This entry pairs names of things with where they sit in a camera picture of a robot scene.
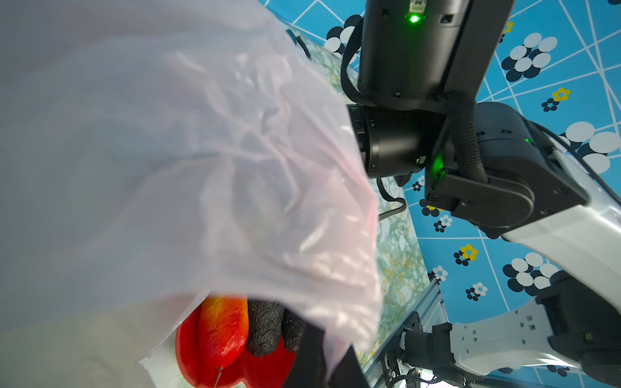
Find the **yellow flower pattern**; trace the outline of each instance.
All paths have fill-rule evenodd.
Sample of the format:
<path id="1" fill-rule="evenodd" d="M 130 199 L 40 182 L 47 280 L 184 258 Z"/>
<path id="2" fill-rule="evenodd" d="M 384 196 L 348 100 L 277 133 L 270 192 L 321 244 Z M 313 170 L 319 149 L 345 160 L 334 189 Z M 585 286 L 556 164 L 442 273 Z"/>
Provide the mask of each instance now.
<path id="1" fill-rule="evenodd" d="M 479 251 L 474 249 L 472 245 L 468 244 L 466 246 L 461 247 L 461 257 L 464 259 L 469 259 L 471 261 L 476 261 L 476 255 L 479 254 Z"/>
<path id="2" fill-rule="evenodd" d="M 501 38 L 498 41 L 498 43 L 502 43 L 502 41 L 504 40 L 505 35 L 507 35 L 511 31 L 513 31 L 513 26 L 514 25 L 515 25 L 515 23 L 513 23 L 513 22 L 507 23 L 507 25 L 505 26 L 505 29 L 502 31 L 502 35 L 501 35 Z"/>
<path id="3" fill-rule="evenodd" d="M 567 101 L 569 99 L 569 95 L 571 94 L 571 90 L 565 88 L 559 88 L 558 91 L 552 93 L 552 97 L 554 97 L 554 101 Z"/>

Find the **white line pattern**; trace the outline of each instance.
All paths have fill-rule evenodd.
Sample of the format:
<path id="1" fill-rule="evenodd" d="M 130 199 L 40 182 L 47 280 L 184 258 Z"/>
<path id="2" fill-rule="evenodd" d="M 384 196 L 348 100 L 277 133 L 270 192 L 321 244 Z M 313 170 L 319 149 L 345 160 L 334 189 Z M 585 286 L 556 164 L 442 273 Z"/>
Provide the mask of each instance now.
<path id="1" fill-rule="evenodd" d="M 613 32 L 613 33 L 612 33 L 612 34 L 610 34 L 610 35 L 607 35 L 607 36 L 605 36 L 605 37 L 601 38 L 601 39 L 600 39 L 600 40 L 598 40 L 597 42 L 598 42 L 598 43 L 602 43 L 604 40 L 607 40 L 608 38 L 611 38 L 611 37 L 613 37 L 614 35 L 617 35 L 617 34 L 618 34 L 618 33 L 620 33 L 620 32 L 621 32 L 621 29 L 620 29 L 620 30 L 617 30 L 617 31 L 615 31 L 615 32 Z M 590 45 L 588 45 L 586 48 L 591 48 L 591 47 L 593 47 L 594 45 L 595 45 L 595 43 L 591 43 L 591 44 L 590 44 Z M 548 69 L 550 69 L 550 68 L 552 68 L 552 67 L 554 67 L 554 66 L 556 66 L 556 65 L 558 65 L 559 63 L 562 63 L 562 62 L 564 62 L 564 61 L 566 61 L 566 60 L 570 59 L 572 56 L 578 55 L 578 54 L 580 54 L 580 53 L 582 53 L 582 52 L 586 51 L 586 48 L 581 48 L 580 50 L 576 51 L 575 53 L 573 53 L 573 54 L 569 54 L 568 56 L 564 57 L 563 59 L 560 59 L 560 60 L 558 60 L 558 61 L 556 61 L 556 62 L 552 63 L 551 65 L 548 65 L 547 67 L 544 67 L 544 68 L 541 70 L 541 73 L 542 73 L 542 72 L 544 72 L 544 71 L 546 71 L 546 70 L 548 70 Z M 619 64 L 619 65 L 615 65 L 615 66 L 611 66 L 611 67 L 609 67 L 609 68 L 606 68 L 606 69 L 604 69 L 604 71 L 608 71 L 608 70 L 610 70 L 610 69 L 614 69 L 614 68 L 617 68 L 617 67 L 619 67 L 619 66 L 621 66 L 621 64 Z M 528 80 L 528 78 L 522 78 L 522 79 L 520 79 L 519 81 L 514 82 L 513 84 L 511 84 L 511 87 L 514 87 L 515 85 L 521 84 L 522 82 L 524 82 L 524 81 L 526 81 L 526 80 Z M 492 97 L 495 97 L 495 96 L 497 96 L 498 94 L 500 94 L 500 93 L 502 93 L 502 92 L 504 92 L 504 91 L 507 91 L 507 90 L 509 90 L 509 87 L 506 87 L 506 88 L 504 88 L 504 89 L 501 89 L 501 90 L 499 90 L 498 92 L 495 92 L 494 94 L 492 94 L 491 96 L 492 96 Z M 484 101 L 487 101 L 488 99 L 489 99 L 489 97 L 487 97 L 487 98 L 485 98 L 485 99 L 483 99 L 483 100 L 481 100 L 481 101 L 479 101 L 479 102 L 484 102 Z"/>
<path id="2" fill-rule="evenodd" d="M 317 4 L 317 1 L 318 1 L 318 0 L 314 0 L 314 1 L 310 4 L 310 6 L 306 7 L 306 9 L 302 11 L 302 13 L 300 14 L 300 16 L 298 16 L 298 17 L 296 18 L 296 20 L 292 21 L 292 22 L 291 22 L 291 24 L 292 24 L 292 25 L 295 25 L 295 24 L 296 24 L 296 23 L 300 20 L 300 18 L 301 18 L 302 16 L 306 15 L 306 13 L 307 13 L 307 12 L 308 12 L 311 8 L 313 8 L 313 6 L 314 6 L 315 4 Z"/>
<path id="3" fill-rule="evenodd" d="M 317 39 L 319 39 L 319 40 L 323 40 L 323 41 L 325 42 L 325 39 L 324 39 L 324 38 L 319 37 L 319 36 L 317 36 L 317 35 L 313 34 L 312 32 L 310 32 L 310 31 L 307 31 L 307 30 L 303 29 L 302 27 L 298 27 L 298 26 L 296 25 L 296 26 L 295 26 L 295 28 L 296 28 L 296 30 L 300 30 L 300 31 L 302 31 L 302 32 L 305 32 L 305 33 L 309 34 L 310 36 L 313 36 L 313 37 L 315 37 L 315 38 L 317 38 Z"/>
<path id="4" fill-rule="evenodd" d="M 317 0 L 319 2 L 319 4 L 323 5 L 329 13 L 333 14 L 334 17 L 336 17 L 338 19 L 339 22 L 341 22 L 341 24 L 345 24 L 345 22 L 343 21 L 343 19 L 341 19 L 337 14 L 334 13 L 333 10 L 330 9 L 330 7 L 328 7 L 327 5 L 325 5 L 325 3 L 321 0 Z"/>
<path id="5" fill-rule="evenodd" d="M 533 368 L 533 370 L 535 371 L 535 374 L 537 375 L 537 378 L 539 379 L 539 383 L 541 383 L 541 385 L 543 385 L 543 381 L 542 381 L 541 377 L 539 377 L 539 372 L 537 372 L 537 368 Z"/>
<path id="6" fill-rule="evenodd" d="M 494 274 L 494 279 L 496 279 L 498 290 L 501 292 L 502 300 L 504 300 L 505 302 L 507 311 L 511 311 L 511 309 L 509 308 L 509 304 L 507 303 L 507 299 L 504 297 L 504 292 L 502 291 L 501 283 L 498 281 L 498 276 L 496 276 L 496 271 L 494 270 L 494 266 L 492 265 L 492 259 L 489 258 L 489 253 L 487 252 L 487 247 L 485 246 L 485 238 L 483 238 L 483 234 L 481 233 L 481 231 L 479 231 L 479 238 L 481 239 L 481 243 L 483 244 L 483 249 L 485 250 L 485 255 L 487 256 L 487 261 L 489 262 L 489 267 L 492 269 L 492 273 Z"/>
<path id="7" fill-rule="evenodd" d="M 494 96 L 492 95 L 492 89 L 489 88 L 489 84 L 487 83 L 487 78 L 484 77 L 483 81 L 485 81 L 485 87 L 487 87 L 487 91 L 489 92 L 489 98 L 491 98 L 493 101 Z"/>
<path id="8" fill-rule="evenodd" d="M 590 72 L 590 73 L 586 73 L 586 74 L 583 74 L 583 75 L 581 75 L 581 76 L 577 76 L 577 77 L 574 77 L 574 78 L 564 79 L 564 80 L 562 80 L 562 81 L 558 81 L 558 82 L 555 82 L 555 83 L 553 83 L 553 84 L 549 84 L 549 85 L 546 85 L 546 86 L 540 86 L 539 88 L 535 88 L 535 89 L 527 90 L 527 91 L 525 91 L 525 92 L 520 92 L 520 93 L 517 93 L 517 94 L 516 94 L 516 96 L 521 96 L 521 95 L 523 95 L 523 94 L 528 94 L 528 93 L 531 93 L 531 92 L 536 92 L 536 91 L 541 90 L 541 89 L 546 89 L 546 88 L 549 88 L 549 87 L 551 87 L 551 86 L 556 86 L 556 85 L 560 85 L 560 84 L 565 83 L 565 82 L 574 81 L 575 79 L 580 79 L 580 78 L 584 78 L 584 77 L 592 76 L 592 75 L 594 75 L 594 74 L 597 74 L 597 71 L 592 71 L 592 72 Z M 512 96 L 508 96 L 508 97 L 499 98 L 499 99 L 497 99 L 496 101 L 502 101 L 502 100 L 506 100 L 506 99 L 509 99 L 509 98 L 512 98 Z"/>
<path id="9" fill-rule="evenodd" d="M 602 129 L 608 129 L 608 128 L 611 128 L 611 127 L 614 127 L 614 126 L 615 126 L 614 124 L 605 125 L 605 126 L 603 126 L 603 127 L 600 127 L 600 128 L 595 129 L 595 132 L 600 131 L 600 130 L 602 130 Z"/>
<path id="10" fill-rule="evenodd" d="M 593 55 L 591 54 L 591 51 L 586 48 L 586 42 L 582 38 L 582 35 L 580 34 L 580 31 L 576 27 L 576 24 L 574 23 L 574 20 L 571 18 L 569 12 L 567 11 L 567 8 L 565 8 L 565 4 L 563 4 L 563 0 L 558 0 L 558 4 L 560 4 L 561 8 L 563 8 L 563 12 L 565 13 L 565 16 L 569 20 L 569 23 L 571 24 L 572 28 L 574 29 L 574 32 L 578 36 L 578 39 L 580 39 L 580 43 L 582 43 L 582 47 L 584 47 L 586 49 L 586 53 L 589 55 L 589 58 L 593 62 L 593 66 L 595 66 L 595 69 L 597 70 L 597 72 L 599 73 L 600 77 L 602 78 L 602 81 L 604 82 L 604 89 L 606 90 L 606 98 L 608 99 L 608 105 L 609 105 L 609 108 L 610 108 L 610 116 L 612 118 L 612 122 L 616 123 L 617 119 L 615 118 L 615 112 L 614 112 L 614 109 L 612 107 L 612 101 L 611 101 L 611 96 L 614 96 L 614 93 L 613 93 L 612 89 L 610 88 L 610 85 L 608 84 L 608 81 L 606 80 L 606 75 L 604 74 L 604 70 L 601 69 L 597 65 L 597 62 L 595 61 L 595 58 L 593 58 Z M 591 17 L 591 8 L 588 5 L 587 5 L 587 13 L 589 14 L 589 23 L 591 25 L 591 29 L 593 30 L 593 19 Z M 595 31 L 594 30 L 593 30 L 593 42 L 595 42 L 596 50 L 599 50 L 598 46 L 597 46 L 597 38 L 595 37 Z M 618 125 L 615 125 L 615 132 L 617 132 L 617 135 L 619 135 L 619 126 Z"/>
<path id="11" fill-rule="evenodd" d="M 507 86 L 509 87 L 509 91 L 511 92 L 511 97 L 513 97 L 513 101 L 515 102 L 515 106 L 517 106 L 517 111 L 520 112 L 520 114 L 522 114 L 522 108 L 520 108 L 520 104 L 518 104 L 517 98 L 515 98 L 515 94 L 513 93 L 511 84 L 509 83 L 509 80 L 505 78 L 504 71 L 502 70 L 501 59 L 498 58 L 498 53 L 494 53 L 494 56 L 496 57 L 496 61 L 498 62 L 498 67 L 501 69 L 502 77 L 507 81 Z"/>
<path id="12" fill-rule="evenodd" d="M 521 11 L 516 12 L 515 14 L 513 14 L 513 15 L 511 15 L 511 16 L 509 16 L 509 18 L 511 19 L 511 18 L 513 18 L 513 17 L 515 17 L 515 16 L 518 16 L 518 15 L 519 15 L 519 14 L 521 14 L 522 12 L 526 11 L 528 8 L 534 7 L 534 6 L 536 6 L 537 4 L 539 4 L 539 3 L 540 3 L 540 2 L 542 2 L 542 1 L 543 1 L 543 0 L 535 1 L 533 4 L 529 5 L 528 7 L 526 7 L 526 8 L 524 8 L 524 9 L 522 9 Z"/>

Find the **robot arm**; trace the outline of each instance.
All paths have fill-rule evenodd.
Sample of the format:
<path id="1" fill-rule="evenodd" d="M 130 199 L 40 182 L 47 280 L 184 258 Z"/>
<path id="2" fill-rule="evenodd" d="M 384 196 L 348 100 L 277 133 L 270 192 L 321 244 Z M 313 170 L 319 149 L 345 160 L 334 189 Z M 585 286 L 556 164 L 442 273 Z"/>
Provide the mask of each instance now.
<path id="1" fill-rule="evenodd" d="M 431 334 L 405 329 L 397 357 L 457 386 L 555 364 L 621 387 L 621 200 L 549 130 L 509 106 L 474 104 L 512 6 L 369 0 L 345 50 L 343 66 L 361 44 L 358 90 L 342 82 L 369 177 L 426 168 L 428 203 L 564 269 L 517 310 Z"/>

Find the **blue patterned wall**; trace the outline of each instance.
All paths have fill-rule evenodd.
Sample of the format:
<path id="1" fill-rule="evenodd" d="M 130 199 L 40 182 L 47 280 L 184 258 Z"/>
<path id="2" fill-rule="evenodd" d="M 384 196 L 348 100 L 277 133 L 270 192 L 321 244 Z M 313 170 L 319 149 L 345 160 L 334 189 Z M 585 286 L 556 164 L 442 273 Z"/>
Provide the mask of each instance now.
<path id="1" fill-rule="evenodd" d="M 364 0 L 263 0 L 280 18 L 340 56 Z M 501 101 L 563 135 L 621 192 L 621 0 L 517 0 L 480 101 Z M 357 68 L 355 58 L 352 67 Z M 441 280 L 453 322 L 515 309 L 549 285 L 558 267 L 520 245 L 490 240 L 448 212 L 422 207 L 424 177 L 406 199 L 425 264 Z M 578 369 L 522 368 L 495 375 L 549 387 L 605 387 Z"/>

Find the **orange pepper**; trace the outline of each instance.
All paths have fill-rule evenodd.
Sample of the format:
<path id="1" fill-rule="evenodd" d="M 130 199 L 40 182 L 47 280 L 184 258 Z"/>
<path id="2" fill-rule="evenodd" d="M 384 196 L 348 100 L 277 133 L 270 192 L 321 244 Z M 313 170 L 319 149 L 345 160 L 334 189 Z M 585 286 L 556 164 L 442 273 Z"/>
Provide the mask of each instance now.
<path id="1" fill-rule="evenodd" d="M 230 366 L 248 339 L 248 301 L 223 296 L 208 297 L 201 304 L 198 343 L 201 358 L 214 368 Z"/>

